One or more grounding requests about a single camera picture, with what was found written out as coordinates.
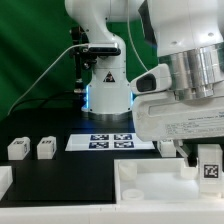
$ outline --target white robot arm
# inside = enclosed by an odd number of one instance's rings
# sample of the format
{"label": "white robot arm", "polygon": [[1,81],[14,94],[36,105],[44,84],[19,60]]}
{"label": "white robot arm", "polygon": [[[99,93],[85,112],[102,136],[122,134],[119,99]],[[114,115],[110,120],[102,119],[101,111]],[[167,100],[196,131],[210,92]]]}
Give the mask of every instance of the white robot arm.
{"label": "white robot arm", "polygon": [[[148,76],[132,81],[133,91],[142,94],[133,105],[138,137],[148,141],[223,136],[223,1],[146,0],[144,4],[159,63],[168,65],[172,84],[168,91],[157,93],[144,85]],[[151,86],[160,84],[159,79],[154,81]]]}
{"label": "white robot arm", "polygon": [[[143,0],[129,0],[130,20],[139,18],[138,8]],[[117,35],[108,31],[106,22],[127,21],[127,1],[121,0],[65,0],[68,14],[86,32],[90,48],[95,52],[119,50],[120,55],[98,57],[87,86],[86,106],[89,117],[118,120],[131,112],[132,97],[126,79],[126,46]]]}

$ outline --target white casing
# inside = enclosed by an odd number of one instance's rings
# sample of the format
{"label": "white casing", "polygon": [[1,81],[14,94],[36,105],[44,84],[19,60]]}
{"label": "white casing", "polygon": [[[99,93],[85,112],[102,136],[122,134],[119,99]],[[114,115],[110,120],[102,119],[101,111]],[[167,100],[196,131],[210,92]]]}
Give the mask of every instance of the white casing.
{"label": "white casing", "polygon": [[[148,92],[139,92],[137,88],[137,81],[144,77],[145,75],[152,74],[156,79],[156,89]],[[131,81],[131,90],[136,95],[147,94],[147,93],[155,93],[167,90],[172,85],[171,74],[169,71],[169,67],[167,64],[159,64],[152,70],[147,71],[143,75],[137,77],[136,79]]]}
{"label": "white casing", "polygon": [[16,138],[8,146],[9,160],[23,160],[30,151],[30,139],[28,137]]}
{"label": "white casing", "polygon": [[171,91],[138,96],[133,104],[136,135],[142,141],[194,139],[224,135],[224,82],[214,96],[176,101]]}
{"label": "white casing", "polygon": [[[130,0],[130,20],[138,19],[137,9],[143,0]],[[108,31],[106,22],[127,21],[127,1],[65,0],[66,10],[86,32],[90,43],[117,43],[119,56],[97,58],[92,80],[88,85],[86,112],[122,114],[131,110],[131,90],[126,79],[126,46],[124,41]],[[115,82],[104,82],[111,73]]]}
{"label": "white casing", "polygon": [[148,6],[158,57],[223,42],[221,0],[148,0]]}

